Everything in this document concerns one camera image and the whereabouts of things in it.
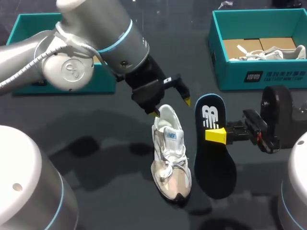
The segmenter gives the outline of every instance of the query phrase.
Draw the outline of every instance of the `insole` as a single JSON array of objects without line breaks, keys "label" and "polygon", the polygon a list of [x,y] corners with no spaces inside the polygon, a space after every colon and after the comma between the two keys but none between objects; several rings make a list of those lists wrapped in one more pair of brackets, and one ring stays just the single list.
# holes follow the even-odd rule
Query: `insole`
[{"label": "insole", "polygon": [[205,130],[226,126],[226,108],[222,98],[206,94],[195,106],[197,152],[194,172],[201,189],[213,199],[232,194],[236,186],[236,165],[226,145],[205,140]]}]

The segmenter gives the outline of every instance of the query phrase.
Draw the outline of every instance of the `new balance logo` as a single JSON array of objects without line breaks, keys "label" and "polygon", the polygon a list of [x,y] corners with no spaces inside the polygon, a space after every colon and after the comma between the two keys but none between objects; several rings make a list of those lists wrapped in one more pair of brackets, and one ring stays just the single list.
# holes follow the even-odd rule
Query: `new balance logo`
[{"label": "new balance logo", "polygon": [[176,133],[167,133],[166,137],[170,139],[176,139]]},{"label": "new balance logo", "polygon": [[219,125],[216,122],[219,120],[217,109],[214,106],[204,105],[202,107],[202,117],[205,118],[203,121],[203,126],[207,128],[219,128]]}]

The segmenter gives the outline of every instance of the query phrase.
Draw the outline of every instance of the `shoe tongue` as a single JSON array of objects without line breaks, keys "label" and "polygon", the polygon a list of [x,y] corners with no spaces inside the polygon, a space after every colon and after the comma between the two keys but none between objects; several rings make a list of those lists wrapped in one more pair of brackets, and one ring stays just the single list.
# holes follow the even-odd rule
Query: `shoe tongue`
[{"label": "shoe tongue", "polygon": [[183,131],[171,127],[164,128],[164,142],[166,151],[181,151]]}]

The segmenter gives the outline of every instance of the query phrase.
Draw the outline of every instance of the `shoe box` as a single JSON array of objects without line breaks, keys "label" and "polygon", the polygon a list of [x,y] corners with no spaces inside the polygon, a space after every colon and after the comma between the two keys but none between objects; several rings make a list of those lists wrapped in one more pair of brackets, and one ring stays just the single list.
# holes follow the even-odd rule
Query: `shoe box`
[{"label": "shoe box", "polygon": [[307,47],[305,9],[213,11],[208,45],[220,90],[307,88],[307,60],[229,61],[248,52]]}]

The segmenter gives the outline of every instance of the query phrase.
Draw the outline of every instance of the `teal shoe box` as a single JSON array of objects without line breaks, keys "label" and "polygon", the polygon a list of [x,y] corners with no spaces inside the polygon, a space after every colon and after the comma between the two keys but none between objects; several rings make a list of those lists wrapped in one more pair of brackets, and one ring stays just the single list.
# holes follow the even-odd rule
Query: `teal shoe box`
[{"label": "teal shoe box", "polygon": [[208,44],[219,89],[307,88],[307,60],[229,61],[223,43],[280,37],[291,37],[296,46],[307,48],[305,9],[213,11]]},{"label": "teal shoe box", "polygon": [[[60,13],[35,13],[20,14],[16,20],[7,45],[25,40],[41,31],[53,30],[55,24],[62,20]],[[64,92],[54,88],[48,82],[45,84],[33,84],[16,90],[14,94],[90,94],[90,93],[114,93],[116,79],[100,63],[94,64],[94,74],[91,81],[81,90],[76,92]]]}]

